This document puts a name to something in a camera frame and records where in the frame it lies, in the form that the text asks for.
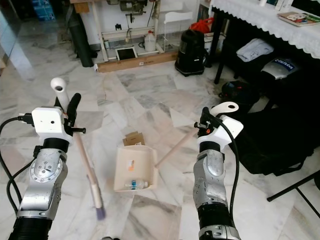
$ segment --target black vacuum cleaner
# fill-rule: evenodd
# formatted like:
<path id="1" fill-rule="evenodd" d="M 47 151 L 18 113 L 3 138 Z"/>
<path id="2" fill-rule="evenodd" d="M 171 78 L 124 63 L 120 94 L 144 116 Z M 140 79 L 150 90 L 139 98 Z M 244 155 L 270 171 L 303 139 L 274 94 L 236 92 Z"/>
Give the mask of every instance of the black vacuum cleaner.
<path id="1" fill-rule="evenodd" d="M 188 29 L 182 33 L 179 52 L 174 67 L 182 75 L 203 74 L 209 65 L 209 55 L 205 49 L 205 35 L 200 31 Z"/>

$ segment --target folded cloth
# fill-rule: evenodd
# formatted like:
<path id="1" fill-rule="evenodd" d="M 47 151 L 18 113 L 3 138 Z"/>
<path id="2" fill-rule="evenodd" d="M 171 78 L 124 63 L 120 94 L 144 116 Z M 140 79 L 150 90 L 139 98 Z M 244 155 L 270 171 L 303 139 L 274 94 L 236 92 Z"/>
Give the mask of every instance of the folded cloth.
<path id="1" fill-rule="evenodd" d="M 274 47 L 260 38 L 254 38 L 245 46 L 236 51 L 237 56 L 244 62 L 250 62 L 261 55 L 267 55 L 274 51 Z"/>

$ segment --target white cloth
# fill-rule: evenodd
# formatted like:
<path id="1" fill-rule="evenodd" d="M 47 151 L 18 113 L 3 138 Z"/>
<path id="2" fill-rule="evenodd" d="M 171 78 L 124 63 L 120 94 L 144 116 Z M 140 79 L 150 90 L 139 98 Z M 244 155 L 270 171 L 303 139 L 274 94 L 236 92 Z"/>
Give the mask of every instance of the white cloth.
<path id="1" fill-rule="evenodd" d="M 274 47 L 260 38 L 254 38 L 238 51 L 236 54 L 244 62 L 250 62 L 261 55 L 267 55 L 274 51 Z"/>
<path id="2" fill-rule="evenodd" d="M 258 0 L 211 0 L 210 6 L 242 19 L 270 35 L 288 41 L 290 45 L 320 59 L 320 24 L 297 27 L 278 18 L 275 6 L 259 6 Z M 305 13 L 295 7 L 291 12 Z"/>

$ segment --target dustpan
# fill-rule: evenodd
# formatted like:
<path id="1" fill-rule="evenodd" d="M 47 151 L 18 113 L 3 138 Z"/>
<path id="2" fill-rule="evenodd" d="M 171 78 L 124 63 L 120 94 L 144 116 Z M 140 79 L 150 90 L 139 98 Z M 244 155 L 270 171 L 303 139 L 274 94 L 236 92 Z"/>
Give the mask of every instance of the dustpan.
<path id="1" fill-rule="evenodd" d="M 115 192 L 141 191 L 155 189 L 159 171 L 155 168 L 157 151 L 145 145 L 119 147 L 116 156 L 116 168 L 113 189 Z M 144 189 L 126 189 L 127 182 L 142 179 L 148 182 Z"/>

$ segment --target blue box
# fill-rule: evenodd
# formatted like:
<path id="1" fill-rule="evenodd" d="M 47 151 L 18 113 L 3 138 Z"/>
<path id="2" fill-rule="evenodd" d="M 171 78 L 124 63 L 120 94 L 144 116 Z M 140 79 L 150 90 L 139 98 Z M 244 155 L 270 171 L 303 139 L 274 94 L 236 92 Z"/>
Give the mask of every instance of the blue box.
<path id="1" fill-rule="evenodd" d="M 46 5 L 50 5 L 50 1 L 49 0 L 32 0 L 32 5 L 34 7 L 46 6 Z"/>
<path id="2" fill-rule="evenodd" d="M 50 21 L 56 19 L 51 5 L 34 6 L 33 8 L 39 21 Z"/>

